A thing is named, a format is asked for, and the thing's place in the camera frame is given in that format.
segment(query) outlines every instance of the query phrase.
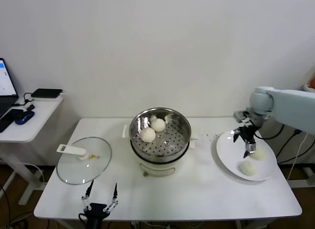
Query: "power cord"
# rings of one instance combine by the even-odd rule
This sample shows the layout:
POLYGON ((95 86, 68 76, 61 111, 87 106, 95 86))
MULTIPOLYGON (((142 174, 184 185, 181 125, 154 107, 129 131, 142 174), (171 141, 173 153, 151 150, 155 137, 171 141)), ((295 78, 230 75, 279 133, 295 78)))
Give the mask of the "power cord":
POLYGON ((164 226, 160 226, 160 225, 153 225, 153 224, 149 224, 147 222, 144 222, 145 224, 147 224, 148 226, 152 226, 152 227, 158 227, 158 228, 165 228, 165 229, 169 229, 169 227, 164 227, 164 226))
POLYGON ((290 178, 290 176, 291 176, 292 170, 293 170, 294 165, 295 165, 296 160, 297 160, 297 156, 299 155, 300 150, 301 150, 301 148, 302 148, 302 145, 303 145, 303 143, 305 142, 305 140, 306 140, 306 138, 307 138, 308 135, 309 135, 308 133, 305 135, 304 139, 302 140, 302 142, 301 142, 301 144, 300 144, 300 146, 299 146, 299 149, 298 149, 298 151, 297 151, 297 153, 296 153, 296 156, 295 156, 293 165, 292 165, 292 167, 291 167, 290 173, 289 173, 289 175, 287 176, 287 179, 286 179, 287 181, 289 180, 289 178, 290 178))
POLYGON ((290 142, 290 140, 292 140, 293 137, 295 137, 296 135, 300 134, 302 131, 299 129, 295 129, 293 134, 290 136, 290 138, 284 143, 284 145, 281 147, 280 151, 277 153, 276 158, 280 155, 280 153, 282 152, 282 150, 284 149, 284 147, 290 142))
POLYGON ((199 224, 197 224, 197 225, 195 225, 195 226, 190 226, 190 225, 188 225, 187 223, 185 223, 185 222, 183 222, 185 225, 186 225, 186 227, 188 227, 188 228, 198 228, 198 227, 200 227, 201 226, 201 224, 203 224, 203 222, 201 222, 201 223, 199 223, 199 224))
POLYGON ((37 168, 37 170, 40 172, 41 177, 43 178, 43 182, 45 183, 45 177, 44 177, 43 171, 36 165, 28 164, 28 163, 20 163, 20 162, 6 162, 6 161, 3 161, 3 160, 0 160, 0 162, 2 162, 2 163, 11 163, 11 164, 24 164, 26 166, 33 166, 33 167, 37 168))
MULTIPOLYGON (((307 154, 307 153, 311 150, 311 148, 314 146, 314 144, 315 144, 315 139, 314 139, 313 143, 310 145, 310 147, 309 147, 303 154, 300 154, 300 155, 298 155, 297 157, 299 158, 299 157, 301 157, 301 156, 307 154)), ((280 163, 278 163, 278 164, 283 164, 283 163, 289 162, 289 161, 291 161, 291 160, 293 160, 293 159, 295 159, 295 157, 290 158, 290 159, 285 160, 285 161, 282 161, 282 162, 280 162, 280 163)))
POLYGON ((258 139, 274 139, 274 138, 278 137, 278 136, 282 133, 283 130, 284 130, 284 124, 282 124, 282 126, 281 126, 279 132, 278 132, 277 134, 275 134, 274 136, 272 136, 272 137, 263 138, 263 137, 259 137, 258 135, 256 135, 256 133, 255 133, 254 135, 255 135, 258 139))
POLYGON ((1 183, 0 183, 0 187, 1 187, 3 193, 4 193, 5 197, 6 197, 6 201, 7 201, 7 203, 8 203, 9 222, 8 222, 7 228, 9 228, 9 227, 11 226, 11 207, 10 207, 9 197, 8 197, 8 195, 6 194, 6 192, 5 192, 5 190, 4 190, 4 188, 3 188, 3 186, 2 186, 1 183))
POLYGON ((28 93, 28 92, 24 93, 23 94, 24 103, 23 104, 21 104, 21 103, 14 103, 14 104, 12 104, 12 107, 25 106, 27 103, 34 101, 34 99, 29 100, 29 99, 26 98, 26 95, 31 95, 31 94, 32 93, 28 93))

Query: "computer mouse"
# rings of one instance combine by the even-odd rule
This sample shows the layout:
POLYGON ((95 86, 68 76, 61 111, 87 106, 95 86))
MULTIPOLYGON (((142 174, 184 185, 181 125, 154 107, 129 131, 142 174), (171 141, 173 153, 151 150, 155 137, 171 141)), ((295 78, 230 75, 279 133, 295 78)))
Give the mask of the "computer mouse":
POLYGON ((33 111, 26 111, 21 113, 16 119, 15 123, 18 125, 25 124, 30 118, 32 118, 35 115, 33 111))

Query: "small white side table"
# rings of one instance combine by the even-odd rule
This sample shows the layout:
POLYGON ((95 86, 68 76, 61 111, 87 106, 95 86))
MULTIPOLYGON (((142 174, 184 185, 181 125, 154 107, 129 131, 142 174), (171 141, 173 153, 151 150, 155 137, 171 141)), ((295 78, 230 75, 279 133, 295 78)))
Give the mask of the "small white side table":
POLYGON ((10 185, 16 173, 22 176, 29 185, 22 195, 19 205, 26 205, 33 191, 44 190, 45 183, 40 182, 40 172, 36 171, 32 174, 14 155, 14 151, 1 150, 1 143, 28 143, 35 139, 44 124, 56 110, 63 100, 62 97, 55 99, 41 99, 41 101, 33 101, 35 106, 35 115, 23 125, 12 123, 4 132, 0 133, 0 158, 3 159, 14 171, 3 186, 4 190, 10 185))

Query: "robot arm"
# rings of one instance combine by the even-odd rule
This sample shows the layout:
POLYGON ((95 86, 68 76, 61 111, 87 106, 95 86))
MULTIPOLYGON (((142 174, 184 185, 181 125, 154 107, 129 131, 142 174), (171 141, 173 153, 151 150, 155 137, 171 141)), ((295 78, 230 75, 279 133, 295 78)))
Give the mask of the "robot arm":
POLYGON ((234 130, 234 141, 240 135, 246 144, 244 157, 254 153, 253 135, 269 117, 309 134, 315 134, 314 93, 258 87, 250 97, 250 105, 246 111, 234 113, 235 119, 244 124, 243 127, 234 130))

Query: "cable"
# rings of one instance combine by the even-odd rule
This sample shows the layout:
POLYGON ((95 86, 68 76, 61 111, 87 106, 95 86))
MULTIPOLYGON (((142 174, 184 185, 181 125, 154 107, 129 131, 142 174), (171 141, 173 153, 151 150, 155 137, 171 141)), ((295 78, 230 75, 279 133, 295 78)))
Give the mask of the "cable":
POLYGON ((112 224, 113 222, 109 222, 108 225, 107 225, 107 229, 109 229, 110 225, 112 224))
POLYGON ((279 131, 277 134, 275 134, 274 136, 272 136, 272 137, 263 138, 263 137, 259 137, 258 135, 256 135, 256 133, 255 133, 254 135, 255 135, 258 139, 274 139, 274 138, 278 137, 278 135, 281 134, 283 130, 284 130, 284 124, 282 124, 282 126, 281 126, 281 128, 280 128, 280 131, 279 131))
POLYGON ((201 226, 201 224, 203 224, 203 222, 201 222, 201 223, 199 223, 198 225, 195 225, 195 226, 190 226, 190 225, 188 225, 187 223, 185 223, 185 222, 183 222, 187 227, 189 227, 189 228, 198 228, 198 227, 200 227, 201 226))
POLYGON ((7 227, 9 228, 10 225, 11 225, 11 207, 10 207, 9 197, 8 197, 8 195, 6 194, 6 192, 5 192, 5 190, 4 190, 4 188, 3 188, 3 186, 2 186, 1 183, 0 183, 0 187, 1 187, 3 193, 4 193, 5 197, 6 197, 6 201, 7 201, 7 203, 8 203, 9 223, 8 223, 8 226, 7 226, 7 227))
POLYGON ((149 224, 147 222, 144 222, 145 224, 147 224, 148 226, 152 226, 152 227, 159 227, 159 228, 168 228, 168 227, 163 227, 163 226, 160 226, 160 225, 152 225, 152 224, 149 224))
POLYGON ((295 160, 294 160, 293 165, 292 165, 292 167, 291 167, 289 176, 287 176, 287 179, 286 179, 287 181, 289 180, 289 178, 290 178, 290 176, 291 176, 292 170, 293 170, 294 165, 295 165, 296 160, 297 160, 297 156, 299 155, 300 150, 301 150, 301 147, 302 147, 302 145, 303 145, 303 143, 304 143, 304 141, 306 140, 306 138, 307 138, 308 135, 309 135, 308 133, 305 135, 304 139, 302 140, 302 142, 301 142, 301 144, 300 144, 300 146, 299 146, 299 149, 298 149, 298 151, 297 151, 297 153, 296 153, 295 160))
POLYGON ((84 227, 86 226, 86 223, 83 221, 83 219, 81 218, 81 216, 86 217, 86 215, 84 213, 79 213, 79 219, 82 222, 82 224, 84 225, 84 227))
POLYGON ((284 147, 290 142, 290 140, 295 137, 297 134, 293 133, 290 138, 284 143, 284 145, 281 147, 280 151, 277 153, 276 158, 280 155, 280 153, 282 152, 282 150, 284 149, 284 147))
POLYGON ((27 92, 27 93, 24 93, 24 94, 23 94, 23 98, 24 98, 25 104, 28 103, 28 102, 32 102, 32 101, 33 101, 33 100, 29 100, 28 102, 26 102, 27 99, 25 98, 25 95, 32 95, 32 93, 28 93, 28 92, 27 92))
MULTIPOLYGON (((311 150, 311 148, 314 146, 314 144, 315 144, 315 139, 314 139, 313 143, 310 145, 310 147, 309 147, 303 154, 300 154, 300 155, 297 156, 297 157, 299 158, 299 157, 301 157, 301 156, 307 154, 307 153, 311 150)), ((285 161, 282 161, 281 163, 278 163, 278 164, 283 164, 283 163, 286 163, 286 162, 291 161, 291 160, 293 160, 293 159, 295 159, 295 157, 290 158, 290 159, 285 160, 285 161)))
MULTIPOLYGON (((26 215, 25 217, 22 217, 22 218, 20 218, 20 219, 18 219, 18 220, 12 221, 11 223, 16 223, 16 222, 19 222, 19 221, 21 221, 21 220, 24 220, 24 219, 26 219, 27 217, 29 217, 30 215, 33 214, 33 212, 27 212, 27 213, 28 213, 28 215, 26 215)), ((23 215, 23 214, 27 214, 27 213, 22 213, 22 214, 16 216, 15 218, 13 218, 12 220, 16 219, 17 217, 20 217, 20 216, 23 215)))
POLYGON ((43 182, 45 183, 44 174, 43 174, 42 170, 41 170, 38 166, 36 166, 36 165, 28 164, 28 163, 21 163, 21 162, 6 162, 6 161, 3 161, 3 160, 0 160, 0 162, 2 162, 2 163, 10 163, 10 164, 24 164, 24 165, 36 167, 37 170, 39 170, 39 172, 40 172, 40 174, 41 174, 41 177, 43 178, 43 182))

